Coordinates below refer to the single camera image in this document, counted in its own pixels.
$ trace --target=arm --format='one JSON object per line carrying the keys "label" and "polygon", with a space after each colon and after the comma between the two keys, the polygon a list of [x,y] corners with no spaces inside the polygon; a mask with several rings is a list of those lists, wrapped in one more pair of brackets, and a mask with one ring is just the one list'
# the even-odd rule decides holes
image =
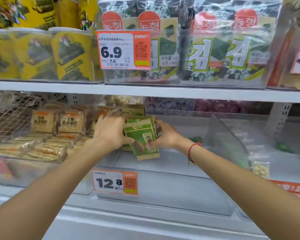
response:
{"label": "arm", "polygon": [[[148,147],[175,148],[188,156],[193,142],[169,124],[157,123],[163,134]],[[190,157],[270,239],[300,239],[300,198],[199,145],[192,147]]]}
{"label": "arm", "polygon": [[41,239],[92,167],[111,151],[133,142],[124,137],[127,114],[109,112],[96,123],[93,139],[56,169],[35,180],[0,206],[0,240]]}

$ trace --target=bracelet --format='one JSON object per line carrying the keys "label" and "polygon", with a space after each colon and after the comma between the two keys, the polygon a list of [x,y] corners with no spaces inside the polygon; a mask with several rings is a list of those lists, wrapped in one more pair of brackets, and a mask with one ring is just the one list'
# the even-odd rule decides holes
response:
{"label": "bracelet", "polygon": [[189,164],[189,162],[192,162],[193,164],[195,164],[195,163],[192,161],[191,157],[190,157],[190,151],[191,151],[191,148],[192,148],[194,145],[199,145],[200,147],[203,147],[203,146],[200,144],[199,141],[197,141],[197,143],[194,143],[194,144],[192,144],[192,145],[190,146],[190,148],[189,148],[189,150],[188,150],[188,164]]}

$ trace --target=barcode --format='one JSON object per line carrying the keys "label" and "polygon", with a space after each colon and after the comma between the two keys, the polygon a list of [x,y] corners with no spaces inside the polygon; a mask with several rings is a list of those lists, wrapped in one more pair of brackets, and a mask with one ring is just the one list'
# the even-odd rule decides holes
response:
{"label": "barcode", "polygon": [[107,63],[108,67],[128,67],[129,64],[125,63]]}
{"label": "barcode", "polygon": [[125,182],[125,188],[130,190],[136,190],[136,182],[137,180],[135,178],[126,177],[124,179]]}

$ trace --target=store shelf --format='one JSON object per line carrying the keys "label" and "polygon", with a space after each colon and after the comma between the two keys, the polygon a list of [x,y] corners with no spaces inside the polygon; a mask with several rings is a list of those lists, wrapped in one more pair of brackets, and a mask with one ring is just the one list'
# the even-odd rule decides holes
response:
{"label": "store shelf", "polygon": [[300,103],[300,91],[0,81],[0,90]]}

